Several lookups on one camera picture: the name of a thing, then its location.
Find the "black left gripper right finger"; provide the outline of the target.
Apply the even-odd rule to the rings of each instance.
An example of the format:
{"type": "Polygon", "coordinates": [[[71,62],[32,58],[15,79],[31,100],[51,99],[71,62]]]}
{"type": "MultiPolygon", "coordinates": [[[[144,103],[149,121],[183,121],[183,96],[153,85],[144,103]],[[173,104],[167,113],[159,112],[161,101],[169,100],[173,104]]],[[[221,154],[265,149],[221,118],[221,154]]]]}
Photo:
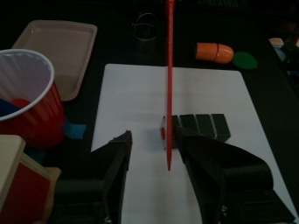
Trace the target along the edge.
{"type": "Polygon", "coordinates": [[[239,147],[177,127],[175,142],[203,224],[294,224],[267,162],[239,147]]]}

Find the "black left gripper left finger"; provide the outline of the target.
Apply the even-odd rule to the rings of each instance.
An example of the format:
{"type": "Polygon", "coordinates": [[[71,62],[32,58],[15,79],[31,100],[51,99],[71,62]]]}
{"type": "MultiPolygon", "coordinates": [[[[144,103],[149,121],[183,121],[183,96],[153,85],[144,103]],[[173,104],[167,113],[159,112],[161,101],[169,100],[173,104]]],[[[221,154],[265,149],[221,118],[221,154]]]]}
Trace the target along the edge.
{"type": "Polygon", "coordinates": [[[63,170],[48,224],[121,224],[131,149],[127,130],[63,170]]]}

